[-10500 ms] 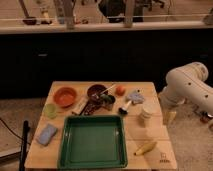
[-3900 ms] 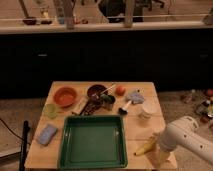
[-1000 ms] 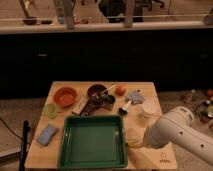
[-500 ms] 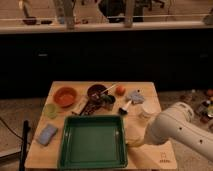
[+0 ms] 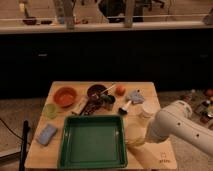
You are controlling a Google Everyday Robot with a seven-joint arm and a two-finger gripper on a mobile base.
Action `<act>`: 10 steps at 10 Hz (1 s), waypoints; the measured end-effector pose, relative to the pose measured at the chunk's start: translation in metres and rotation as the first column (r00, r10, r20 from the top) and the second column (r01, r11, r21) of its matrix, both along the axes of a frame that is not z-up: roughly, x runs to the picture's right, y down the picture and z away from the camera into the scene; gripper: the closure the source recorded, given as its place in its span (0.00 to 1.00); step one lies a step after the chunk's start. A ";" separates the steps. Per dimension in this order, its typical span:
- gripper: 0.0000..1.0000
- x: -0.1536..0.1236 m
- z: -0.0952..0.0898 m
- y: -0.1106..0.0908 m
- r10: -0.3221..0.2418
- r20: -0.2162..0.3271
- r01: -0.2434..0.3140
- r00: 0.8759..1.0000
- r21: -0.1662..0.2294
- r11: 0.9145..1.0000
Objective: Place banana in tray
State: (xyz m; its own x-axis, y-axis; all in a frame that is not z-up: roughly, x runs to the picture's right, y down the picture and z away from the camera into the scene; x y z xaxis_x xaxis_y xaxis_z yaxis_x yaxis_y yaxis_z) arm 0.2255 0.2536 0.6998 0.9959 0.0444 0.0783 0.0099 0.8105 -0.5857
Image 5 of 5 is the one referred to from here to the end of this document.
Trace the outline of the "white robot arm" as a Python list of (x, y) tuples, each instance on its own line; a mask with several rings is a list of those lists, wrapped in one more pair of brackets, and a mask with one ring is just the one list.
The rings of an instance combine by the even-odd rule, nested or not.
[(150, 120), (145, 135), (149, 143), (161, 143), (174, 135), (213, 157), (213, 131), (190, 120), (191, 106), (176, 100), (161, 108)]

